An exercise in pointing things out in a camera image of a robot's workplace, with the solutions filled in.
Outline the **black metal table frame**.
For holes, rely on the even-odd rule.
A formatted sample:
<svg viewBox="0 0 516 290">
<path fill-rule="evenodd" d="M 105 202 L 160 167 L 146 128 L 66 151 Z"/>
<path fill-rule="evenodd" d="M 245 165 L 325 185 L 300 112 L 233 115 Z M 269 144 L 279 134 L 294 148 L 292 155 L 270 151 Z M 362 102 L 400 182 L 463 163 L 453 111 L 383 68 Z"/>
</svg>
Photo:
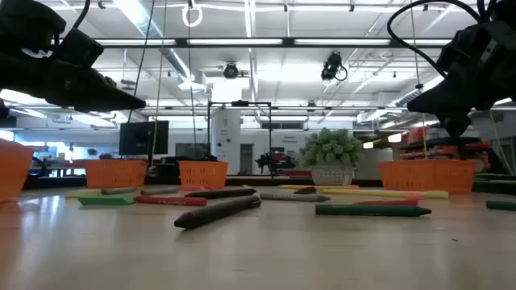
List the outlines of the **black metal table frame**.
<svg viewBox="0 0 516 290">
<path fill-rule="evenodd" d="M 146 177 L 145 185 L 179 185 L 180 180 L 172 177 Z M 365 188 L 382 187 L 380 180 L 360 180 L 354 179 L 353 185 Z M 258 177 L 258 176 L 229 176 L 226 185 L 251 185 L 251 186 L 278 186 L 278 185 L 314 185 L 310 179 L 281 179 L 280 177 Z M 23 189 L 58 189 L 86 186 L 85 176 L 66 176 L 66 177 L 40 177 L 28 178 Z M 512 180 L 491 180 L 475 181 L 472 186 L 473 192 L 478 193 L 499 193 L 516 196 L 516 177 Z"/>
</svg>

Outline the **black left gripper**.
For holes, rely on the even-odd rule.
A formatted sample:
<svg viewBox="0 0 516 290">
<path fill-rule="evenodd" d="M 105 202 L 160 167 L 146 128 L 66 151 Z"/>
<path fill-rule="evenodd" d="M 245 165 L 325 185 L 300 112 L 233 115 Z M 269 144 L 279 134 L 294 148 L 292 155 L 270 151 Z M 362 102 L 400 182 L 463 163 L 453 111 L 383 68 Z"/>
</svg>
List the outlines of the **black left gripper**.
<svg viewBox="0 0 516 290">
<path fill-rule="evenodd" d="M 117 88 L 111 78 L 92 69 L 89 52 L 53 52 L 35 58 L 22 51 L 0 51 L 0 91 L 8 89 L 76 111 L 135 110 L 142 99 Z"/>
</svg>

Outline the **blue-grey crayon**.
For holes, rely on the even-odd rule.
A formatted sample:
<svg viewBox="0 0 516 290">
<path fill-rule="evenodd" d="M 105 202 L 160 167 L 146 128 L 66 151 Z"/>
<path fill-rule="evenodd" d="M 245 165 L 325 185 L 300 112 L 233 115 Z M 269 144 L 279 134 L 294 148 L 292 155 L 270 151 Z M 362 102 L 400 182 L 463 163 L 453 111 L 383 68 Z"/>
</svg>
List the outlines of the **blue-grey crayon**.
<svg viewBox="0 0 516 290">
<path fill-rule="evenodd" d="M 125 194 L 125 193 L 133 193 L 137 190 L 136 187 L 129 187 L 129 188 L 103 188 L 101 190 L 101 194 L 108 196 L 108 195 L 117 195 L 117 194 Z"/>
</svg>

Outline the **grey crayon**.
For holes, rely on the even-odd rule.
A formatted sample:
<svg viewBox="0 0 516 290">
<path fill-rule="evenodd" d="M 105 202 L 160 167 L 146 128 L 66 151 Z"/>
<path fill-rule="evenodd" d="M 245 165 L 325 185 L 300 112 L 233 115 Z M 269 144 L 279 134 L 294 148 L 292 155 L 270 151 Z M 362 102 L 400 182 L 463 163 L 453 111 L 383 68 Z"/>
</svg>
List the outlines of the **grey crayon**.
<svg viewBox="0 0 516 290">
<path fill-rule="evenodd" d="M 153 196 L 153 195 L 163 195 L 163 194 L 175 194 L 178 191 L 179 191 L 179 188 L 175 188 L 175 187 L 143 188 L 140 191 L 140 195 L 143 195 L 143 196 Z"/>
<path fill-rule="evenodd" d="M 295 194 L 280 194 L 280 193 L 261 193 L 260 198 L 262 200 L 279 200 L 279 201 L 304 201 L 304 202 L 324 202 L 329 201 L 330 198 L 318 195 L 295 195 Z"/>
</svg>

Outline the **shelf with red boxes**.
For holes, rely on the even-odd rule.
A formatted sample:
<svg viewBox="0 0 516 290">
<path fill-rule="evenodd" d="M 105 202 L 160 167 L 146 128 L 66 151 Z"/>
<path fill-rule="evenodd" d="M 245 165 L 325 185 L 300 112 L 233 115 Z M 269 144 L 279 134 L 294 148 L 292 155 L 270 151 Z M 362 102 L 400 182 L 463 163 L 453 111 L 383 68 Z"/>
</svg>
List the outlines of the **shelf with red boxes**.
<svg viewBox="0 0 516 290">
<path fill-rule="evenodd" d="M 416 127 L 402 136 L 402 160 L 439 159 L 476 162 L 477 173 L 505 173 L 504 164 L 490 141 L 480 133 L 467 130 L 459 137 L 438 127 Z"/>
</svg>

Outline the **white cylindrical column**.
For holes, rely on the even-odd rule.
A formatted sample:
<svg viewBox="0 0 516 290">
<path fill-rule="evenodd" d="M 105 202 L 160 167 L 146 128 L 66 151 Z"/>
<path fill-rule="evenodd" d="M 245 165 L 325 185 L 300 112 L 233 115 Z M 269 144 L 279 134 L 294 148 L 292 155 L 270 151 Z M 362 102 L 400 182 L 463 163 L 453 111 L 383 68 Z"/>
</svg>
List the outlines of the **white cylindrical column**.
<svg viewBox="0 0 516 290">
<path fill-rule="evenodd" d="M 217 109 L 210 118 L 210 149 L 218 161 L 227 162 L 227 174 L 237 175 L 240 170 L 239 110 Z"/>
</svg>

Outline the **black beam with light strips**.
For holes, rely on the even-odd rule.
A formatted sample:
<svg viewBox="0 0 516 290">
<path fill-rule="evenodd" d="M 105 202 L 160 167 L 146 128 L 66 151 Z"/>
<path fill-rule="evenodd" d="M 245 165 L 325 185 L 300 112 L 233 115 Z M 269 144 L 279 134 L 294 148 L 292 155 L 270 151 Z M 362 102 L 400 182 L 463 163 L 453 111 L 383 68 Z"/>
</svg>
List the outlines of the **black beam with light strips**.
<svg viewBox="0 0 516 290">
<path fill-rule="evenodd" d="M 401 48 L 391 38 L 98 38 L 107 48 Z"/>
</svg>

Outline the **dark pen on table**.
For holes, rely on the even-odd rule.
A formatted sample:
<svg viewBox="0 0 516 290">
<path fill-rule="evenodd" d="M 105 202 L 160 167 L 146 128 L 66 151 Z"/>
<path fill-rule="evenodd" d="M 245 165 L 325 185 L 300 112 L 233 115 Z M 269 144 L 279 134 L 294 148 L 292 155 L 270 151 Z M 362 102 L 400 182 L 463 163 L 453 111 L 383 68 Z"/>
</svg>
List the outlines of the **dark pen on table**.
<svg viewBox="0 0 516 290">
<path fill-rule="evenodd" d="M 492 201 L 488 200 L 485 202 L 488 209 L 505 210 L 516 212 L 516 202 L 512 201 Z"/>
</svg>

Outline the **black monitor screen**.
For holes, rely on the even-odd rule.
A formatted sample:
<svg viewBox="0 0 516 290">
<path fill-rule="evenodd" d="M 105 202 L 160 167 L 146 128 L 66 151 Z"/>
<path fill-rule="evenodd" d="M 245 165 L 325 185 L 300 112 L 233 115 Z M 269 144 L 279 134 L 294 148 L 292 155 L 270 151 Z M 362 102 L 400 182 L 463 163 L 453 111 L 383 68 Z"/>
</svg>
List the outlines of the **black monitor screen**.
<svg viewBox="0 0 516 290">
<path fill-rule="evenodd" d="M 120 155 L 167 154 L 169 122 L 130 122 L 120 125 Z"/>
</svg>

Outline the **green eraser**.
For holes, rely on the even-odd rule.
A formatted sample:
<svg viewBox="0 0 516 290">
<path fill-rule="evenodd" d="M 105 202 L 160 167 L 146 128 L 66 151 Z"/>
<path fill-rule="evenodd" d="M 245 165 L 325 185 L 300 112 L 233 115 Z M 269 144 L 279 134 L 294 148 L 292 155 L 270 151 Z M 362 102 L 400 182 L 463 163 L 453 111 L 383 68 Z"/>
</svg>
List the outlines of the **green eraser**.
<svg viewBox="0 0 516 290">
<path fill-rule="evenodd" d="M 127 206 L 135 204 L 132 197 L 78 197 L 83 206 Z"/>
</svg>

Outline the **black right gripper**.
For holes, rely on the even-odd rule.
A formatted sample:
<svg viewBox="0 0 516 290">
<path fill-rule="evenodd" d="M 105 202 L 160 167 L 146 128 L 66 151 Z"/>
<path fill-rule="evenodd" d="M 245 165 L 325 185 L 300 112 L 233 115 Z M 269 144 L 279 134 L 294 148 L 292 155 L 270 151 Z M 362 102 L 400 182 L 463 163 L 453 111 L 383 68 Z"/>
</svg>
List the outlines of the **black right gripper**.
<svg viewBox="0 0 516 290">
<path fill-rule="evenodd" d="M 478 61 L 453 63 L 445 80 L 407 103 L 411 112 L 437 114 L 450 136 L 468 129 L 471 108 L 487 110 L 516 94 L 516 30 L 501 20 L 485 24 L 491 39 Z"/>
</svg>

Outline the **dark teal crayon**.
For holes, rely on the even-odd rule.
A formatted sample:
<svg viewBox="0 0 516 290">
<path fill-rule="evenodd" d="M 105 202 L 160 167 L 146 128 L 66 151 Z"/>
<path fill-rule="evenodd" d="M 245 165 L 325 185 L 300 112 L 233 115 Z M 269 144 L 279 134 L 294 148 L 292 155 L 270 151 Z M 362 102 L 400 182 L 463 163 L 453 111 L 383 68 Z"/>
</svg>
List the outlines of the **dark teal crayon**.
<svg viewBox="0 0 516 290">
<path fill-rule="evenodd" d="M 431 209 L 407 205 L 316 205 L 317 215 L 421 217 Z"/>
</svg>

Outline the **black crayon front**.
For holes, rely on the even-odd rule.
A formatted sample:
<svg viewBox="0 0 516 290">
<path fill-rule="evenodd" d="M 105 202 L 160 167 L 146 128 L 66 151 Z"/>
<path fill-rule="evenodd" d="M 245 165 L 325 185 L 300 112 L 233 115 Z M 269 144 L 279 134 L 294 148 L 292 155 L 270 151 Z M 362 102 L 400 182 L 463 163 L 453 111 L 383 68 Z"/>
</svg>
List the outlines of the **black crayon front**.
<svg viewBox="0 0 516 290">
<path fill-rule="evenodd" d="M 183 213 L 174 222 L 174 225 L 178 228 L 191 230 L 244 210 L 260 207 L 260 205 L 261 199 L 258 196 L 239 197 L 231 201 L 220 202 Z"/>
</svg>

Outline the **orange plastic mesh bin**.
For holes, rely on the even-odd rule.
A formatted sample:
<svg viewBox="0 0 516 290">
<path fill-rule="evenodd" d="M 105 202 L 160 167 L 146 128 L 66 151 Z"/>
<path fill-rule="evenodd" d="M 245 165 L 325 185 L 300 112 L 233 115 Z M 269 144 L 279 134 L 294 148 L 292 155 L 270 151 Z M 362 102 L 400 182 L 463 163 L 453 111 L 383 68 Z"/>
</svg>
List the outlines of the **orange plastic mesh bin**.
<svg viewBox="0 0 516 290">
<path fill-rule="evenodd" d="M 20 143 L 0 139 L 0 203 L 14 200 L 21 193 L 33 152 Z"/>
<path fill-rule="evenodd" d="M 87 187 L 93 189 L 142 186 L 148 169 L 140 159 L 92 159 L 84 165 Z"/>
<path fill-rule="evenodd" d="M 389 190 L 446 191 L 469 194 L 476 163 L 455 159 L 417 159 L 378 163 L 383 187 Z"/>
<path fill-rule="evenodd" d="M 181 186 L 223 188 L 227 179 L 227 162 L 219 161 L 180 161 Z"/>
</svg>

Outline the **green plant in white pot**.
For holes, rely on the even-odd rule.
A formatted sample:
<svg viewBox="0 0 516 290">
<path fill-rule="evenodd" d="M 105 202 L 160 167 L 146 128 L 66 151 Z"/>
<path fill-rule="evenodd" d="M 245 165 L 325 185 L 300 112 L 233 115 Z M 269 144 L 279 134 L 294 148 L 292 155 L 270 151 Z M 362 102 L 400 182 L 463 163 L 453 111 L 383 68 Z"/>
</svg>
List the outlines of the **green plant in white pot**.
<svg viewBox="0 0 516 290">
<path fill-rule="evenodd" d="M 322 128 L 306 139 L 300 164 L 316 185 L 350 185 L 364 158 L 363 144 L 346 129 Z"/>
</svg>

